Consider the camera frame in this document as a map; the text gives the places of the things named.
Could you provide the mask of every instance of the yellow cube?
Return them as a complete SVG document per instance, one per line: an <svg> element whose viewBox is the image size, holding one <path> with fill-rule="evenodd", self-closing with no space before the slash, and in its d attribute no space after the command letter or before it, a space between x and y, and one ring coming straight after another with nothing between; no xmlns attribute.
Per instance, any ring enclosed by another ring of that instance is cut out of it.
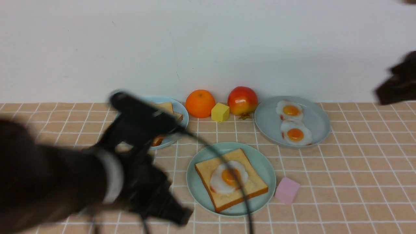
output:
<svg viewBox="0 0 416 234"><path fill-rule="evenodd" d="M224 122L230 116L230 108L224 104L217 103L211 110L211 119L217 122Z"/></svg>

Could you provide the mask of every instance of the black cable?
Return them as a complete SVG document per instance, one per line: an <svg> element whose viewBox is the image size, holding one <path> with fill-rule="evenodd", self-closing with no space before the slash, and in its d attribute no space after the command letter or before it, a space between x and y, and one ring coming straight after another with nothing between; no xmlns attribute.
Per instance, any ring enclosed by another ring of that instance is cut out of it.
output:
<svg viewBox="0 0 416 234"><path fill-rule="evenodd" d="M225 160L225 158L222 156L221 152L219 152L215 147L213 147L211 144L209 144L206 140L202 139L201 137L198 137L197 135L193 134L192 132L189 132L186 129L181 128L179 131L182 134L188 135L188 136L190 136L192 138L195 138L199 142L201 142L205 146L205 148L207 148L212 153L214 153L218 158L220 158L221 161L227 167L227 169L231 172L231 174L233 175L234 179L238 183L238 188L240 189L241 193L243 194L244 204L245 204L245 207L246 207L246 210L247 210L247 216L248 216L248 230L249 230L249 234L254 234L254 231L253 231L253 219L251 217L250 207L248 206L248 197L246 195L246 192L244 191L244 188L242 187L242 184L241 184L240 180L237 178L237 175L234 173L234 171L232 170L231 166L228 164L227 160Z"/></svg>
<svg viewBox="0 0 416 234"><path fill-rule="evenodd" d="M143 225L144 233L150 234L149 227L147 226L146 220L144 220L142 217L141 217L141 223Z"/></svg>
<svg viewBox="0 0 416 234"><path fill-rule="evenodd" d="M100 233L100 228L97 225L97 223L95 222L95 213L90 213L89 214L89 221L91 223L90 233L92 233L92 234L99 234Z"/></svg>

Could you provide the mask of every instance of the light blue plate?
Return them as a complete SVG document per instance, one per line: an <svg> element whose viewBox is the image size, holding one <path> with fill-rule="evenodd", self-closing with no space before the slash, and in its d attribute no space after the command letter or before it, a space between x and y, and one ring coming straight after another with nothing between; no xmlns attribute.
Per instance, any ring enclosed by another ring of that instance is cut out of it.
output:
<svg viewBox="0 0 416 234"><path fill-rule="evenodd" d="M189 123L189 114L186 108L178 101L170 98L170 97L145 97L145 100L153 103L164 103L164 102L171 102L173 106L173 111L177 113L181 113L183 115L183 120L181 122L181 125L185 128L188 126ZM173 144L175 141L177 141L181 136L178 134L172 134L167 137L165 137L162 141L162 144L154 147L150 147L150 150L155 149L161 149L165 148L166 146L169 146Z"/></svg>
<svg viewBox="0 0 416 234"><path fill-rule="evenodd" d="M245 155L247 156L248 160L250 161L253 168L259 174L259 176L263 179L263 181L269 186L269 191L266 194L254 197L249 199L249 206L252 213L259 211L262 209L273 197L274 192L276 190L276 175L275 170L273 169L272 165L270 164L269 160L258 150L254 149L251 146L246 144L241 144L237 142L221 142L217 144L213 144L215 148L217 148L221 153L226 154L230 151L235 149L241 148ZM207 149L203 149L198 152L191 162L189 163L188 170L186 172L186 183L188 184L188 189L194 199L201 204L202 207L207 209L208 211L226 217L242 217L246 215L246 209L244 202L232 206L226 210L223 210L221 213L216 213L214 209L214 205L206 191L201 178L199 177L198 173L195 170L195 164L199 162L203 162L206 160L210 160L215 158L215 154Z"/></svg>
<svg viewBox="0 0 416 234"><path fill-rule="evenodd" d="M303 109L302 122L312 133L312 145L291 145L283 139L280 132L282 121L276 113L277 103L289 100L297 103ZM254 113L254 121L261 133L273 143L283 147L301 149L315 146L324 141L331 132L331 122L321 107L306 99L294 96L277 96L261 102Z"/></svg>

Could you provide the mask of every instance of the egg yolk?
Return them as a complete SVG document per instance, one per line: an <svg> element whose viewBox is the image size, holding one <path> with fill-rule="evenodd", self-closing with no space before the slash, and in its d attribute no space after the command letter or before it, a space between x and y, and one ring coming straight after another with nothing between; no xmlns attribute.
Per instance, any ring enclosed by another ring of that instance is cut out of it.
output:
<svg viewBox="0 0 416 234"><path fill-rule="evenodd" d="M296 106L287 105L283 108L283 113L290 116L295 116L299 114L299 110L296 108Z"/></svg>
<svg viewBox="0 0 416 234"><path fill-rule="evenodd" d="M303 132L298 128L292 128L287 132L287 136L294 142L298 142L303 139Z"/></svg>
<svg viewBox="0 0 416 234"><path fill-rule="evenodd" d="M237 169L232 169L232 170L234 174L237 176L237 178L241 180L241 175L238 172L238 170ZM237 181L234 179L233 174L230 173L230 170L227 170L227 169L223 170L223 172L221 173L221 177L223 181L227 183L228 185L231 185L231 186L237 185Z"/></svg>

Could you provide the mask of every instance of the grid pattern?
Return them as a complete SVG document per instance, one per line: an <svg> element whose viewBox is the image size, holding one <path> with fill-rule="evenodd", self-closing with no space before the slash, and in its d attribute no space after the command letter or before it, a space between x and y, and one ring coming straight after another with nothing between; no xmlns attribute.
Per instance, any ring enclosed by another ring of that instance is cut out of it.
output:
<svg viewBox="0 0 416 234"><path fill-rule="evenodd" d="M301 184L292 206L277 199L254 214L262 234L414 234L416 230L416 103L319 103L332 132L319 146L293 150L271 144L252 119L230 116L227 122L191 118L189 129L211 143L235 141L262 152L278 182L289 177ZM83 148L94 144L116 113L102 103L3 104L0 116L27 122L39 142ZM202 146L190 138L154 152L155 163L173 182L174 194L194 208L190 223L177 228L152 219L155 234L247 233L244 218L213 215L189 194L186 169ZM142 233L137 217L101 214L105 234ZM31 234L83 234L91 225L69 217Z"/></svg>

